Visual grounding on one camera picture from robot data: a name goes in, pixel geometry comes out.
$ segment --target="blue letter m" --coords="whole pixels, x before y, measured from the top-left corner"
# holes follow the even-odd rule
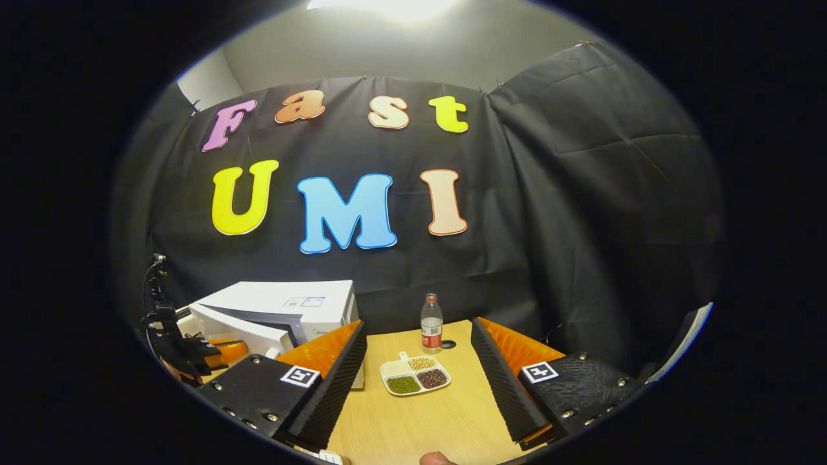
[[[356,238],[357,246],[372,249],[394,245],[396,235],[390,231],[388,220],[388,189],[393,183],[388,175],[364,175],[345,204],[328,178],[307,178],[299,182],[296,189],[304,194],[306,230],[299,249],[304,253],[330,250],[332,244],[324,237],[322,221],[341,248],[350,245],[359,220],[361,233]]]

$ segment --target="wooden table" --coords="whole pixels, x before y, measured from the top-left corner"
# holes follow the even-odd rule
[[[422,395],[391,395],[379,367],[423,354],[420,331],[367,337],[365,388],[351,391],[327,449],[352,465],[418,465],[440,451],[460,465],[502,463],[520,455],[491,394],[482,365],[471,346],[471,321],[442,327],[442,339],[457,342],[433,355],[451,374],[451,384]]]

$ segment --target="sectioned plate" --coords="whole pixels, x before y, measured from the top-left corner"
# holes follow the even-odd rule
[[[417,359],[417,358],[427,358],[429,360],[432,360],[436,365],[434,367],[428,367],[428,368],[424,368],[422,370],[414,370],[409,365],[409,361]],[[417,375],[419,373],[424,373],[424,372],[427,372],[429,370],[439,370],[439,371],[441,371],[442,374],[444,374],[445,377],[447,378],[445,383],[441,384],[440,386],[432,387],[430,389],[425,389],[422,386],[422,383],[419,382],[419,378],[417,378]],[[420,355],[418,357],[408,358],[407,353],[400,352],[399,353],[399,360],[394,360],[392,362],[383,363],[382,366],[379,367],[379,374],[380,374],[380,376],[382,376],[382,382],[385,384],[385,389],[387,389],[389,393],[391,393],[393,395],[398,395],[398,396],[423,394],[424,392],[430,392],[430,391],[435,391],[437,389],[442,389],[443,387],[448,386],[449,384],[451,384],[451,375],[448,374],[448,371],[445,369],[445,367],[443,367],[442,364],[439,363],[439,361],[436,358],[429,357],[427,355]],[[395,392],[391,391],[390,386],[388,386],[388,380],[389,379],[394,379],[394,378],[401,378],[403,376],[411,376],[413,378],[413,380],[416,381],[416,385],[419,386],[419,391],[408,392],[406,394],[396,394]]]

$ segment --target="black backdrop cloth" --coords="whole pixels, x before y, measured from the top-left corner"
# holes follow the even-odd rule
[[[324,92],[322,115],[279,125],[282,101]],[[402,130],[370,125],[379,95],[408,103]],[[428,106],[464,103],[465,133]],[[229,142],[201,152],[216,112],[254,98]],[[168,257],[178,306],[240,280],[353,280],[368,333],[418,327],[436,292],[447,323],[482,316],[550,345],[588,351],[627,372],[660,360],[684,315],[710,302],[723,241],[719,180],[679,103],[643,68],[599,44],[576,46],[487,95],[381,77],[282,85],[190,117],[172,85],[127,150],[112,199],[111,250],[124,317],[136,324],[151,253]],[[238,166],[233,209],[250,204],[250,165],[277,160],[266,216],[225,236],[212,224],[213,176]],[[459,173],[468,229],[436,237],[425,170]],[[330,178],[347,201],[371,173],[393,178],[392,247],[306,255],[296,184]],[[360,229],[357,227],[354,237]],[[326,229],[325,234],[331,238]]]

